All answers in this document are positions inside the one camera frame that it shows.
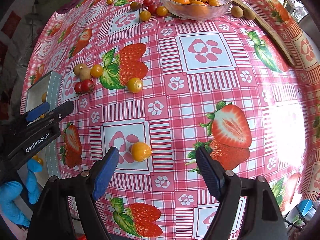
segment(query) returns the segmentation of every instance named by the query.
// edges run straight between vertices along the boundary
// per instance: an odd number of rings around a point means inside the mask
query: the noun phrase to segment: blue gripper pad
[[[26,116],[27,122],[33,122],[38,117],[40,117],[42,114],[48,112],[50,109],[50,104],[48,102],[44,102],[41,105],[37,106],[36,108],[29,111],[29,113]]]
[[[196,150],[196,162],[210,195],[219,200],[224,187],[224,169],[221,164],[212,160],[204,147],[199,147]]]
[[[97,201],[103,194],[105,194],[109,182],[119,162],[119,150],[116,147],[111,147],[101,162],[100,171],[94,180],[94,189],[92,192],[92,198]]]

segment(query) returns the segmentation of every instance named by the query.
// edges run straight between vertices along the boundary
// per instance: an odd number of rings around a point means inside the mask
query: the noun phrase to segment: blue glove
[[[28,176],[26,188],[29,192],[29,202],[35,204],[40,196],[40,189],[34,172],[42,171],[42,166],[34,159],[27,162]],[[22,185],[16,181],[5,182],[0,185],[0,205],[4,215],[13,223],[29,227],[30,220],[25,217],[21,210],[15,205],[13,200],[17,198],[22,191]]]

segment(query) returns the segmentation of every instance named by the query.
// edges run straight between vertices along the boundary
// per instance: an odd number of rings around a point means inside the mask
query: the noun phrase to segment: wooden stick
[[[233,3],[235,3],[237,6],[241,7],[242,9],[248,8],[248,6],[245,5],[244,2],[241,0],[233,0]],[[284,44],[281,37],[276,33],[276,31],[268,24],[264,19],[262,19],[259,15],[256,14],[255,22],[266,32],[269,34],[271,39],[274,41],[274,43],[277,45],[278,49],[281,51],[282,55],[287,60],[288,64],[291,67],[294,67],[296,65],[295,61],[293,60],[293,56],[291,55],[289,49]]]

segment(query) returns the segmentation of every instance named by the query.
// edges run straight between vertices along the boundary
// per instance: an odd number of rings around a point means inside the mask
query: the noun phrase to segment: table
[[[61,178],[89,169],[111,146],[119,149],[119,165],[96,203],[109,232],[136,239],[202,239],[219,203],[197,174],[194,150],[201,145],[220,151],[215,158],[241,177],[263,175],[283,213],[301,198],[318,197],[320,154],[314,135],[320,128],[313,128],[319,115],[318,50],[275,0],[244,2],[282,37],[297,63],[294,69],[254,21],[228,12],[207,22],[171,15],[140,22],[140,11],[129,8],[132,0],[117,1],[119,6],[87,0],[64,15],[52,15],[32,54],[21,100],[23,112],[30,77],[41,75],[41,64],[44,74],[62,75],[58,104],[71,100],[75,110],[60,127],[69,122],[77,127],[82,163],[69,168],[60,161],[64,141],[58,138]],[[90,41],[77,43],[84,30]],[[271,58],[260,60],[257,40]],[[106,52],[114,49],[117,55],[138,43],[146,46],[140,61],[148,67],[141,93],[108,90],[95,78],[93,94],[74,93],[76,64],[103,66]],[[235,125],[232,133],[221,132],[224,118]],[[240,141],[232,135],[236,131]],[[152,157],[142,163],[130,155],[137,140],[152,148]],[[69,203],[76,216],[74,199]],[[230,238],[239,233],[244,205],[242,197]],[[130,215],[144,223],[133,223]]]

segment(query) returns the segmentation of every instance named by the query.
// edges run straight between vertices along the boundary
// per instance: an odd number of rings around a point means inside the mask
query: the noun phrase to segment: glove finger
[[[33,171],[33,172],[42,171],[42,165],[34,159],[28,160],[27,167],[28,167],[28,170]]]
[[[30,220],[21,212],[21,210],[15,205],[13,201],[2,201],[1,200],[1,209],[3,214],[9,219],[12,223],[16,225],[22,225],[29,227]]]
[[[37,185],[37,178],[32,171],[28,171],[28,176],[26,180],[26,188],[29,192],[34,192]]]
[[[30,204],[34,205],[39,197],[40,197],[40,190],[39,187],[37,186],[36,189],[33,192],[29,192],[29,202]]]
[[[22,191],[22,185],[17,181],[5,182],[0,186],[0,200],[11,201],[17,198]]]

